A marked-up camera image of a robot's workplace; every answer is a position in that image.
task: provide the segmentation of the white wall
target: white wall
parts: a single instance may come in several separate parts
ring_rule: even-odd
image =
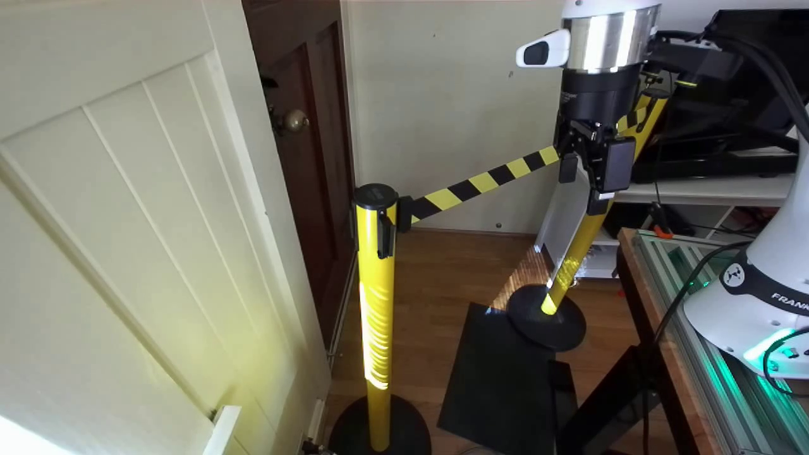
[[[513,51],[560,0],[343,3],[357,183],[418,197],[550,142],[559,70]],[[430,228],[536,232],[555,171],[483,196]]]

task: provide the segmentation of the cylindrical post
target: cylindrical post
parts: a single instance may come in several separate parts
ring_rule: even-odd
[[[387,185],[364,185],[353,192],[362,360],[373,452],[389,447],[396,199],[400,196]]]

